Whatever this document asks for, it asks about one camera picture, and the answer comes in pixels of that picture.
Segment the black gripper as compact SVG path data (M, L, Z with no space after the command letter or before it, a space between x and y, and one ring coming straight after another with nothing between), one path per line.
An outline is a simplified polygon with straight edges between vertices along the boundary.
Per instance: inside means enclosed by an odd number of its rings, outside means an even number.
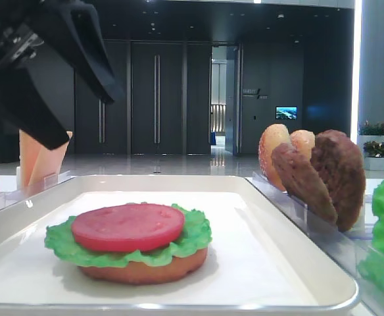
M99 17L83 1L0 1L0 119L47 149L69 141L26 68L28 37L37 35L84 79L103 102L123 95L104 46Z

